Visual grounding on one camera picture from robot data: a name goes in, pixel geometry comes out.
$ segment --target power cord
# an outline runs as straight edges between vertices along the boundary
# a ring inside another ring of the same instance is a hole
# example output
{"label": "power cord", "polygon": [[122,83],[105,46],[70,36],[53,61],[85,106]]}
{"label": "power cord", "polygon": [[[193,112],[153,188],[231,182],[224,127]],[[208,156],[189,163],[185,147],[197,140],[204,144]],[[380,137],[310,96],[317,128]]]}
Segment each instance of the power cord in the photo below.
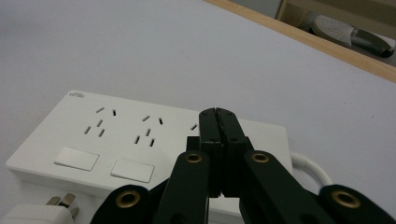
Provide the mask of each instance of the power cord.
{"label": "power cord", "polygon": [[291,163],[296,167],[306,168],[312,171],[320,180],[323,186],[332,185],[332,180],[326,172],[314,161],[309,160],[305,155],[297,152],[290,152]]}

